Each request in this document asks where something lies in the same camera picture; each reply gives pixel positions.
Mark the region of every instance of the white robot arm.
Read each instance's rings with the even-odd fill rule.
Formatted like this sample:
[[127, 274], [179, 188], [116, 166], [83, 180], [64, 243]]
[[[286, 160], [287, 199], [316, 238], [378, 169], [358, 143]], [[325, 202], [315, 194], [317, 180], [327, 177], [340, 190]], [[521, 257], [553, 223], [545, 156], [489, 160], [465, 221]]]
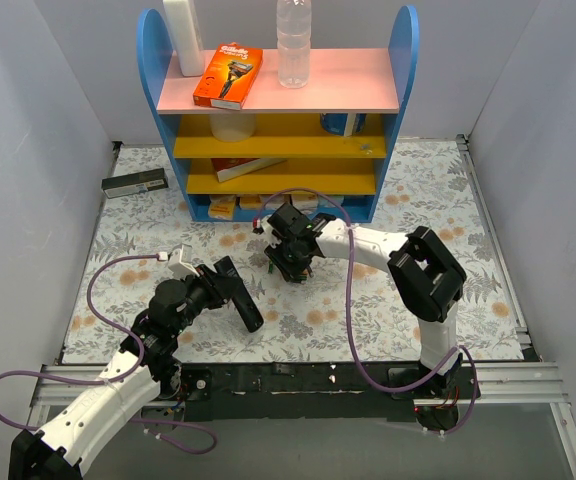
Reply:
[[[355, 262], [390, 274], [408, 309], [417, 316], [421, 365], [428, 370], [457, 346], [457, 308], [466, 273], [435, 233], [419, 227], [411, 234], [389, 233], [353, 225]], [[313, 257], [349, 257], [348, 227], [332, 215], [312, 220], [290, 204], [266, 217], [256, 229], [266, 235], [266, 255], [285, 280], [301, 282]], [[459, 367], [453, 353], [439, 369], [441, 390]]]
[[148, 309], [137, 315], [131, 331], [144, 347], [128, 336], [97, 378], [53, 420], [34, 434], [23, 430], [13, 441], [9, 480], [79, 480], [112, 437], [148, 402], [187, 398], [196, 388], [172, 356], [177, 336], [204, 309], [223, 307], [233, 300], [248, 331], [263, 318], [239, 277], [230, 257], [206, 265], [190, 263], [189, 247], [178, 247], [168, 258], [175, 279], [160, 283]]

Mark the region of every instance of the white wall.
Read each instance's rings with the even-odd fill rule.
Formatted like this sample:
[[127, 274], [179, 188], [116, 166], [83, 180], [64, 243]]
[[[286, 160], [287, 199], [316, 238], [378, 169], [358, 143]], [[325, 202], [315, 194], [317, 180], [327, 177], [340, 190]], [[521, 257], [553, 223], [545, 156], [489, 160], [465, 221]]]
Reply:
[[542, 0], [472, 136], [532, 338], [576, 422], [576, 2]]
[[[143, 98], [135, 30], [158, 0], [35, 0], [112, 140], [161, 143]], [[403, 0], [313, 0], [316, 48], [382, 47]], [[402, 135], [469, 133], [539, 0], [416, 0], [421, 52]], [[204, 43], [275, 48], [274, 0], [196, 0]]]
[[[59, 353], [111, 144], [31, 0], [0, 0], [0, 372]], [[0, 387], [23, 422], [32, 379]], [[0, 479], [17, 432], [0, 424]]]

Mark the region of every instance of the black box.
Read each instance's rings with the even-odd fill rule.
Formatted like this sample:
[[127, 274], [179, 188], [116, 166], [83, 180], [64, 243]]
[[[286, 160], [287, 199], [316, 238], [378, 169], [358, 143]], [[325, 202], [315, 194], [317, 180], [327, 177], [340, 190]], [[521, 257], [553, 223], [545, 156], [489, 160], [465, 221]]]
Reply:
[[104, 178], [101, 181], [101, 189], [108, 198], [145, 193], [162, 188], [168, 188], [168, 179], [163, 168]]

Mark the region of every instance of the white bottle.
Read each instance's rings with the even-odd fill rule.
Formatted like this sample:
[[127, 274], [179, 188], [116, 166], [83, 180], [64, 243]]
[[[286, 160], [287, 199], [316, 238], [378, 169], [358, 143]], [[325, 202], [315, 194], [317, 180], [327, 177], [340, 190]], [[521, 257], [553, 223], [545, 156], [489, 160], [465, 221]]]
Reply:
[[199, 35], [194, 0], [164, 0], [164, 10], [181, 73], [184, 77], [203, 75], [204, 47]]
[[310, 76], [310, 0], [277, 0], [279, 83], [301, 88]]

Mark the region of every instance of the cable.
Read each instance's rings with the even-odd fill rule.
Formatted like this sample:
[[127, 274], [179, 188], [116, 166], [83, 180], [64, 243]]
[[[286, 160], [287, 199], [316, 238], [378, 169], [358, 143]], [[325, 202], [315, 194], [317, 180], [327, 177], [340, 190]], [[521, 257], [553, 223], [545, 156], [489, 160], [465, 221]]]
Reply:
[[464, 415], [463, 419], [460, 422], [458, 422], [457, 425], [455, 425], [453, 428], [445, 431], [444, 433], [453, 433], [453, 432], [456, 432], [457, 430], [459, 430], [463, 426], [463, 424], [470, 418], [470, 415], [472, 414], [472, 408], [473, 408], [475, 401], [477, 399], [477, 385], [478, 385], [477, 372], [476, 372], [475, 362], [474, 362], [472, 356], [470, 355], [470, 352], [468, 351], [468, 349], [466, 347], [464, 347], [463, 345], [459, 345], [459, 347], [451, 348], [450, 350], [448, 350], [448, 353], [446, 353], [444, 358], [442, 358], [441, 361], [435, 366], [435, 368], [433, 368], [425, 376], [421, 377], [419, 380], [411, 383], [410, 385], [405, 385], [403, 387], [385, 387], [385, 386], [377, 383], [375, 380], [373, 380], [372, 377], [368, 374], [368, 372], [364, 368], [363, 364], [361, 363], [361, 359], [359, 358], [359, 354], [357, 353], [357, 347], [355, 346], [355, 340], [354, 340], [354, 336], [352, 333], [351, 301], [352, 301], [352, 274], [353, 274], [352, 270], [353, 270], [353, 266], [355, 264], [355, 239], [354, 239], [354, 232], [352, 229], [352, 222], [350, 221], [350, 215], [348, 214], [346, 209], [344, 209], [341, 206], [341, 204], [339, 202], [337, 202], [336, 200], [333, 200], [329, 196], [327, 196], [327, 195], [325, 195], [325, 194], [323, 194], [317, 190], [313, 190], [311, 188], [305, 188], [305, 187], [286, 188], [284, 190], [280, 190], [277, 193], [274, 193], [273, 195], [268, 197], [266, 199], [266, 201], [263, 202], [263, 204], [261, 205], [261, 207], [257, 211], [255, 217], [253, 218], [253, 225], [257, 226], [257, 222], [258, 222], [259, 218], [261, 217], [261, 214], [264, 210], [264, 207], [266, 206], [266, 204], [268, 202], [270, 202], [271, 200], [273, 200], [274, 198], [276, 198], [280, 195], [284, 195], [286, 193], [294, 192], [294, 191], [305, 191], [305, 192], [314, 193], [315, 195], [318, 195], [318, 196], [328, 200], [328, 202], [330, 202], [332, 205], [334, 205], [336, 208], [338, 208], [339, 211], [342, 213], [342, 215], [344, 217], [344, 221], [346, 223], [346, 226], [348, 227], [349, 252], [348, 252], [348, 274], [346, 276], [346, 333], [348, 335], [348, 345], [350, 347], [350, 353], [352, 354], [352, 358], [355, 362], [355, 366], [357, 367], [357, 370], [359, 371], [359, 374], [363, 377], [363, 379], [371, 387], [373, 387], [374, 389], [376, 389], [380, 392], [389, 393], [389, 394], [409, 392], [410, 390], [414, 390], [415, 388], [420, 387], [421, 385], [426, 383], [428, 380], [430, 380], [437, 372], [439, 372], [441, 367], [443, 367], [446, 364], [446, 362], [448, 362], [448, 360], [450, 360], [450, 358], [455, 353], [457, 353], [459, 351], [459, 349], [463, 350], [464, 353], [466, 354], [466, 356], [468, 357], [470, 364], [472, 365], [473, 380], [474, 380], [473, 394], [472, 394], [470, 405], [469, 405], [468, 410], [466, 411], [466, 414]]
[[[135, 364], [132, 367], [130, 367], [128, 370], [126, 370], [121, 375], [117, 375], [116, 377], [107, 378], [104, 380], [77, 380], [74, 378], [60, 377], [58, 375], [51, 375], [49, 373], [41, 373], [41, 372], [33, 372], [30, 370], [11, 370], [9, 372], [4, 372], [4, 373], [0, 374], [0, 381], [3, 380], [4, 378], [7, 378], [7, 377], [34, 377], [34, 378], [43, 379], [43, 380], [52, 380], [55, 382], [65, 383], [68, 385], [80, 385], [80, 386], [95, 387], [95, 386], [106, 385], [108, 383], [119, 382], [120, 380], [125, 379], [129, 375], [132, 375], [137, 370], [137, 368], [139, 368], [139, 366], [141, 365], [141, 362], [144, 359], [144, 355], [145, 355], [144, 344], [141, 341], [141, 339], [135, 333], [133, 333], [130, 329], [124, 327], [123, 325], [121, 325], [117, 322], [113, 322], [109, 318], [105, 317], [101, 312], [99, 312], [99, 310], [97, 310], [97, 308], [95, 308], [95, 306], [92, 303], [92, 289], [93, 289], [95, 282], [99, 278], [99, 276], [103, 272], [105, 272], [108, 268], [110, 268], [111, 266], [113, 266], [119, 262], [125, 262], [125, 261], [129, 261], [129, 260], [149, 260], [149, 259], [159, 260], [159, 255], [129, 255], [126, 257], [119, 257], [119, 258], [116, 258], [114, 260], [111, 260], [110, 262], [102, 265], [99, 268], [99, 270], [97, 270], [95, 272], [95, 274], [90, 279], [90, 282], [88, 283], [88, 289], [86, 290], [86, 302], [88, 303], [88, 308], [90, 309], [90, 311], [99, 320], [104, 322], [106, 325], [109, 325], [113, 328], [116, 328], [117, 330], [129, 335], [137, 343], [137, 347], [139, 348], [139, 354], [137, 355], [137, 361], [135, 362]], [[25, 430], [28, 430], [31, 432], [34, 432], [34, 431], [38, 430], [38, 428], [39, 428], [39, 427], [31, 426], [31, 425], [24, 425], [21, 423], [14, 422], [14, 421], [10, 420], [9, 418], [7, 418], [6, 416], [4, 416], [1, 412], [0, 412], [0, 421], [5, 423], [6, 425], [8, 425], [10, 427], [18, 428], [20, 430], [25, 429]], [[139, 422], [141, 422], [141, 423], [153, 423], [148, 419], [135, 419], [135, 418], [131, 419], [130, 422], [133, 422], [133, 423], [135, 423], [135, 422], [136, 423], [139, 423]], [[166, 422], [171, 422], [171, 421], [170, 420], [159, 421], [156, 423], [164, 424]], [[177, 448], [179, 448], [180, 450], [183, 450], [184, 452], [194, 453], [196, 455], [201, 455], [203, 453], [208, 453], [209, 451], [214, 449], [215, 446], [217, 445], [217, 434], [214, 433], [212, 430], [208, 429], [207, 427], [202, 427], [200, 425], [194, 425], [194, 424], [183, 423], [183, 422], [173, 422], [170, 424], [176, 425], [179, 427], [183, 427], [183, 428], [192, 428], [195, 430], [204, 431], [204, 432], [208, 433], [208, 435], [210, 435], [214, 440], [213, 444], [208, 449], [195, 450], [195, 449], [192, 449], [189, 447], [185, 447], [183, 444], [181, 444], [181, 443], [179, 443], [179, 442], [177, 442], [171, 438], [165, 437], [164, 435], [161, 435], [161, 438], [163, 440], [176, 446]]]
[[443, 403], [441, 405], [437, 405], [435, 408], [439, 409], [439, 410], [443, 409], [444, 406], [446, 406], [448, 404], [448, 402], [450, 401], [451, 395], [452, 395], [452, 392], [448, 392], [448, 396], [446, 396], [446, 399], [443, 401]]
[[455, 399], [453, 400], [452, 404], [450, 405], [451, 407], [454, 407], [455, 405], [457, 405], [457, 402], [459, 401], [459, 387], [455, 387]]
[[173, 425], [175, 427], [183, 427], [183, 428], [190, 428], [193, 430], [199, 430], [200, 432], [204, 432], [212, 438], [212, 443], [210, 446], [202, 449], [195, 449], [191, 447], [187, 447], [183, 443], [175, 440], [174, 438], [169, 437], [168, 435], [164, 435], [157, 432], [151, 432], [150, 430], [146, 430], [147, 433], [154, 435], [157, 439], [161, 439], [164, 442], [168, 442], [171, 445], [177, 447], [179, 450], [190, 453], [191, 455], [203, 455], [215, 449], [218, 443], [217, 434], [209, 429], [208, 427], [204, 427], [202, 425], [197, 425], [195, 423], [184, 423], [184, 422], [176, 422], [174, 420], [156, 420], [150, 418], [131, 418], [129, 420], [130, 423], [143, 423], [144, 425]]

